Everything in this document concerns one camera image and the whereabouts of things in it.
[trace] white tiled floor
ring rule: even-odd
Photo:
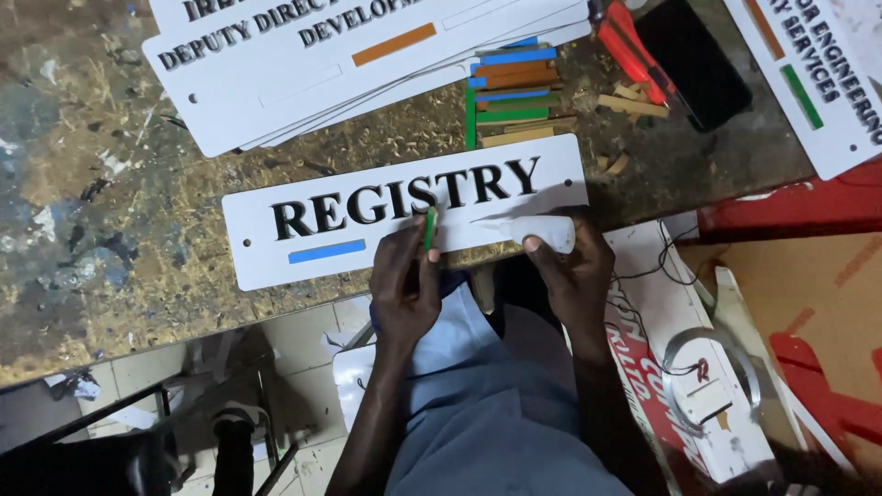
[[[278,351],[276,370],[279,387],[289,387],[291,396],[282,405],[286,423],[298,430],[299,451],[295,462],[276,484],[278,496],[320,496],[325,493],[343,446],[346,426],[334,385],[331,356],[319,343],[325,332],[357,332],[369,317],[360,308],[364,301],[351,301],[318,307],[306,312],[270,320],[263,324],[267,341]],[[183,343],[155,349],[93,368],[101,385],[95,402],[80,401],[84,413],[108,405],[121,397],[180,372],[186,347]],[[155,401],[142,400],[137,406],[156,411]],[[128,429],[112,420],[90,427],[93,437],[114,435]],[[214,450],[196,454],[197,472],[178,493],[185,496],[210,495],[214,491]],[[269,462],[255,462],[255,491],[269,475]]]

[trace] white squeeze bottle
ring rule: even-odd
[[[495,229],[521,244],[530,235],[538,236],[558,253],[572,253],[576,247],[576,226],[572,218],[562,215],[529,215],[516,219],[483,221],[481,227]]]

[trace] wooden workbench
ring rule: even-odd
[[[635,129],[597,109],[623,77],[597,41],[558,59],[606,228],[813,174],[722,2],[693,4],[754,93],[752,111],[712,135],[682,118]],[[366,292],[369,270],[243,293],[221,197],[464,149],[459,83],[277,148],[206,159],[160,119],[176,111],[140,53],[157,33],[146,0],[0,1],[0,386]],[[618,177],[595,170],[596,155],[622,150],[632,161]]]

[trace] shoe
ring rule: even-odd
[[[260,407],[245,405],[239,402],[226,402],[223,407],[212,416],[212,429],[224,420],[232,422],[245,422],[254,429],[251,436],[253,440],[259,440],[266,434],[266,426],[269,425],[269,416]]]

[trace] blue strip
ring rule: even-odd
[[[516,49],[517,47],[527,47],[529,45],[535,45],[539,42],[539,37],[534,36],[533,38],[527,38],[525,40],[516,41],[511,45],[505,45],[504,49]]]
[[[545,96],[549,90],[542,89],[539,91],[527,91],[525,93],[508,93],[508,94],[492,94],[488,96],[475,96],[475,101],[495,101],[508,100],[510,98],[529,98],[531,96]]]
[[[338,255],[346,255],[348,253],[363,252],[366,249],[363,239],[358,241],[347,241],[346,243],[332,244],[330,246],[322,246],[303,250],[302,252],[294,252],[288,255],[289,264],[299,264],[301,262],[309,262],[318,259],[329,259]]]
[[[552,58],[557,58],[557,49],[538,49],[511,54],[488,55],[481,57],[481,64],[511,64],[513,62],[533,62],[535,60],[550,60]]]

